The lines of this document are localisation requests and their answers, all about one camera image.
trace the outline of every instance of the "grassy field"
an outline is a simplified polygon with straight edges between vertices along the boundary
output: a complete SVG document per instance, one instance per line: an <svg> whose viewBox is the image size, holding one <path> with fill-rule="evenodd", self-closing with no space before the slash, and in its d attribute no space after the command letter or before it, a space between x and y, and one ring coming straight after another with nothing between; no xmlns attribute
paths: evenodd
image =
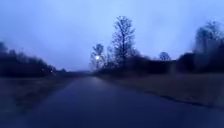
<svg viewBox="0 0 224 128"><path fill-rule="evenodd" d="M173 74L111 79L175 101L224 109L223 74Z"/></svg>
<svg viewBox="0 0 224 128"><path fill-rule="evenodd" d="M53 91L74 80L72 77L0 78L0 123L35 107Z"/></svg>

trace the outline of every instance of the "road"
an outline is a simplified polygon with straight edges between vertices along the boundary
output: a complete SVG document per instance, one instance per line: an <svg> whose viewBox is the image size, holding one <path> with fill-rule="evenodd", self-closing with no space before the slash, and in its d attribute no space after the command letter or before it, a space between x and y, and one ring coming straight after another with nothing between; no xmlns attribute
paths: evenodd
<svg viewBox="0 0 224 128"><path fill-rule="evenodd" d="M224 111L170 101L88 77L6 128L223 128Z"/></svg>

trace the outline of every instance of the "roadside vegetation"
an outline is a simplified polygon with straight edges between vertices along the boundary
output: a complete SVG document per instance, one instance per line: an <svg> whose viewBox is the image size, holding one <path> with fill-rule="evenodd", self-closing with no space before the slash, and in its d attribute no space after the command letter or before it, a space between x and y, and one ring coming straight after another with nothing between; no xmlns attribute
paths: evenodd
<svg viewBox="0 0 224 128"><path fill-rule="evenodd" d="M158 57L140 54L134 47L135 29L118 17L111 46L93 47L95 75L143 92L175 101L224 108L224 34L218 22L208 22L195 35L191 50L178 59L162 51Z"/></svg>
<svg viewBox="0 0 224 128"><path fill-rule="evenodd" d="M67 72L0 43L0 124L36 107L82 72Z"/></svg>

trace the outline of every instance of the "street light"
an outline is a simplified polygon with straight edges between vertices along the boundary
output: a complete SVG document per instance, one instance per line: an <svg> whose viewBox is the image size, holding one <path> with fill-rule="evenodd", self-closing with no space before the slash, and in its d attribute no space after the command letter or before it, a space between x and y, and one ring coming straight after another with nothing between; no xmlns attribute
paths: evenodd
<svg viewBox="0 0 224 128"><path fill-rule="evenodd" d="M98 56L98 55L95 56L95 59L96 59L96 60L99 60L99 59L100 59L100 56Z"/></svg>

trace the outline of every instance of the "cloudy sky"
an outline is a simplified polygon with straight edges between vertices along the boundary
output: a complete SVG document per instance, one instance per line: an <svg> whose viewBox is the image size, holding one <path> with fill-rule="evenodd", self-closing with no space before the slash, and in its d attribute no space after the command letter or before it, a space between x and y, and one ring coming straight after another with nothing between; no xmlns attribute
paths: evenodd
<svg viewBox="0 0 224 128"><path fill-rule="evenodd" d="M0 0L0 41L69 70L89 68L92 46L108 46L116 17L136 28L136 48L150 57L190 51L207 21L224 23L222 0Z"/></svg>

